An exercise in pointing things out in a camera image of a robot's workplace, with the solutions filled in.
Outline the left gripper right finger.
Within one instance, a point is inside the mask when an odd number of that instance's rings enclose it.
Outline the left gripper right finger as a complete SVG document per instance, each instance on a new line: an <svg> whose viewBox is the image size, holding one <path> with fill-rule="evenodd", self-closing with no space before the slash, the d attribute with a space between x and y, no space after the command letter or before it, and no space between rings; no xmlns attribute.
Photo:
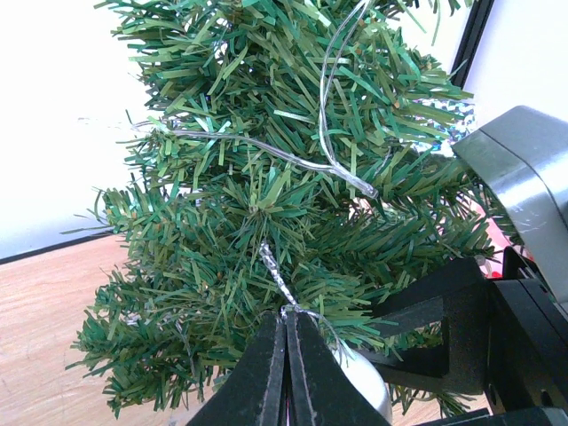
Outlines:
<svg viewBox="0 0 568 426"><path fill-rule="evenodd" d="M287 314L289 425L388 425L350 384L312 318Z"/></svg>

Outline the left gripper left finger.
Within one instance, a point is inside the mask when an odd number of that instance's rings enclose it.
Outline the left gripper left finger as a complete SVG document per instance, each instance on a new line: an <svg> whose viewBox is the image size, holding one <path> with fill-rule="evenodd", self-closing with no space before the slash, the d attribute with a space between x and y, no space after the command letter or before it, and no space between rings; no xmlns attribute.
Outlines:
<svg viewBox="0 0 568 426"><path fill-rule="evenodd" d="M228 379L189 426L284 425L286 331L269 313Z"/></svg>

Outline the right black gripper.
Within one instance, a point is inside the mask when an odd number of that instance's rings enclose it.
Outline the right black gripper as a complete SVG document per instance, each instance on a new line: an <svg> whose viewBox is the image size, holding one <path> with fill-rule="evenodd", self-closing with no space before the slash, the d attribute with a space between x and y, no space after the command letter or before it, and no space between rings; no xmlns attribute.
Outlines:
<svg viewBox="0 0 568 426"><path fill-rule="evenodd" d="M384 337L441 329L439 343L360 349L385 382L486 396L504 425L567 423L567 320L536 263L514 249L497 279L473 257L454 259L376 304L372 318Z"/></svg>

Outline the clear string lights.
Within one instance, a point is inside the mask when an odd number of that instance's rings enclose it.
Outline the clear string lights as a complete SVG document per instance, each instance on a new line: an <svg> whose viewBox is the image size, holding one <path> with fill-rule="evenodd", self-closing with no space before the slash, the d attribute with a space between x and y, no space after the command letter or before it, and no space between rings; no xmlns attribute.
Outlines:
<svg viewBox="0 0 568 426"><path fill-rule="evenodd" d="M341 154L365 136L353 94L333 96L361 1L97 1L117 18L146 86L151 124L248 144L298 168L378 192Z"/></svg>

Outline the silver gift box ornament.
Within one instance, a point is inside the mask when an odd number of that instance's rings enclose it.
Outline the silver gift box ornament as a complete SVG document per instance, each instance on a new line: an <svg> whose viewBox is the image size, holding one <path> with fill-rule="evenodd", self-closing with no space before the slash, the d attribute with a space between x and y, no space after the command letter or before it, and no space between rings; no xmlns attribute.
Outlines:
<svg viewBox="0 0 568 426"><path fill-rule="evenodd" d="M453 145L467 137L477 128L476 105L471 101L453 99L420 99L417 106L435 109L438 115L449 114L453 117L449 123L441 118L422 118L422 124L438 132L432 135L430 142L420 137L414 142L418 153L431 150L433 154L451 158L454 156Z"/></svg>

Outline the small green christmas tree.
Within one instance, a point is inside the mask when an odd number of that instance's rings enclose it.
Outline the small green christmas tree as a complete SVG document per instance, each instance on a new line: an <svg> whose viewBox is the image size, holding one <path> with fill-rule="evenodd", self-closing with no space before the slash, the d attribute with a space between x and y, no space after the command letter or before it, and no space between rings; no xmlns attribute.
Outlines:
<svg viewBox="0 0 568 426"><path fill-rule="evenodd" d="M376 304L451 260L492 256L484 216L514 235L496 196L458 159L414 150L438 135L421 117L453 119L416 100L468 98L394 27L422 3L364 2L346 46L351 67L332 93L355 97L347 123L360 121L365 136L341 159L376 197L258 147L181 136L152 118L127 143L130 182L101 190L93 215L124 238L129 258L97 289L74 342L89 374L105 378L114 414L176 408L226 380L262 317L288 304L258 253L262 241L301 307L351 347L389 354L398 343L439 343L441 329L384 337Z"/></svg>

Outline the white ball ornament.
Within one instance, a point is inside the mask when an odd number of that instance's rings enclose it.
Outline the white ball ornament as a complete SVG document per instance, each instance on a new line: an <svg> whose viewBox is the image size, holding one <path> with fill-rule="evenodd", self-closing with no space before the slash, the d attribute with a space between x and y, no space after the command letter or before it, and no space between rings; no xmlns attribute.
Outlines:
<svg viewBox="0 0 568 426"><path fill-rule="evenodd" d="M337 365L359 394L386 420L388 425L392 425L390 393L381 375L363 355L347 347L346 343L338 337L331 323L322 314L300 306L282 278L279 266L267 241L261 242L258 253L272 275L277 288L288 300L288 304L280 310L282 312L293 310L305 313L312 318L314 324L323 323L329 329L335 343L329 345L328 348L331 350Z"/></svg>

